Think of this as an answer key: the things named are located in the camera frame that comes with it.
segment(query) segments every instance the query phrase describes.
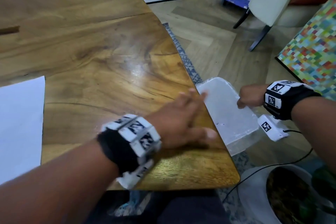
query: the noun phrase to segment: black chair leg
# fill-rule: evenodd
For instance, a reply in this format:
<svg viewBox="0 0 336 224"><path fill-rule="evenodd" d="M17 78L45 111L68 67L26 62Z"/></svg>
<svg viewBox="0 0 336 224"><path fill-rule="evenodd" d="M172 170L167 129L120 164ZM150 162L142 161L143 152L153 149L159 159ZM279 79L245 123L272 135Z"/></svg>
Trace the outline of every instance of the black chair leg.
<svg viewBox="0 0 336 224"><path fill-rule="evenodd" d="M254 41L254 43L251 45L251 47L249 48L249 51L252 52L254 50L254 48L257 47L257 45L261 42L261 40L263 40L263 38L265 37L265 35L269 32L269 30L271 29L272 27L266 25L261 33L258 35L257 39Z"/></svg>
<svg viewBox="0 0 336 224"><path fill-rule="evenodd" d="M239 27L240 24L242 24L246 20L247 16L249 16L250 13L251 10L249 8L246 9L245 14L243 14L243 16L239 19L239 21L233 26L233 28L236 29L237 27Z"/></svg>

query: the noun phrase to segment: wooden floor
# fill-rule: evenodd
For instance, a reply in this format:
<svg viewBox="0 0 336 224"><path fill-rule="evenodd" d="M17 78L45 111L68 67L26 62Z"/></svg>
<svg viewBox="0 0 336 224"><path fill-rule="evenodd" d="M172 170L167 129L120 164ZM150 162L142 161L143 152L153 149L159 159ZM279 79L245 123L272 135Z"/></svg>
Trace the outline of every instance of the wooden floor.
<svg viewBox="0 0 336 224"><path fill-rule="evenodd" d="M274 57L296 35L299 28L273 27L263 41L249 52L248 48L265 26L250 16L237 29L233 25L244 10L221 0L176 0L149 5L162 23L168 22L180 44L203 80L222 77L237 91L251 83L277 80L297 81ZM259 113L267 113L257 108ZM288 121L291 129L297 129ZM255 165L295 161L310 150L300 134L273 142L266 136L247 150Z"/></svg>

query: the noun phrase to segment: white chair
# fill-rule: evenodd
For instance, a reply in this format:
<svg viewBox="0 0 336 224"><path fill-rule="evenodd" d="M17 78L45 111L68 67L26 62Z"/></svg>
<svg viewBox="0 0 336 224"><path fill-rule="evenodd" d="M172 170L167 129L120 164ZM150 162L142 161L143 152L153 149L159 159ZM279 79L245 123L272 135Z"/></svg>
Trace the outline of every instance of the white chair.
<svg viewBox="0 0 336 224"><path fill-rule="evenodd" d="M266 26L249 48L251 52L273 25L303 27L321 7L320 5L288 5L290 0L251 0L249 8L233 28L237 28L252 12Z"/></svg>

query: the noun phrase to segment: finger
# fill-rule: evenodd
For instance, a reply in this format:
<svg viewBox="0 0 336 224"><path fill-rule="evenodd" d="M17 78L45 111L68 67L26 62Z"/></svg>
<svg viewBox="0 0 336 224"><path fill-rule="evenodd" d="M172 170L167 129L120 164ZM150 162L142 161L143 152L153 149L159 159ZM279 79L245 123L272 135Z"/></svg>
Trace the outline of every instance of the finger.
<svg viewBox="0 0 336 224"><path fill-rule="evenodd" d="M191 100L191 94L180 92L178 97L174 100L174 103L178 107L184 107Z"/></svg>
<svg viewBox="0 0 336 224"><path fill-rule="evenodd" d="M199 143L207 143L208 141L214 140L217 138L217 132L211 128L190 128L187 132L187 142L199 142Z"/></svg>
<svg viewBox="0 0 336 224"><path fill-rule="evenodd" d="M188 104L187 110L189 112L189 116L193 117L196 115L197 111L202 107L204 100L208 96L207 92L202 92L202 94L194 97Z"/></svg>
<svg viewBox="0 0 336 224"><path fill-rule="evenodd" d="M237 106L238 106L238 109L243 109L246 105L242 102L242 99L238 99L237 101Z"/></svg>

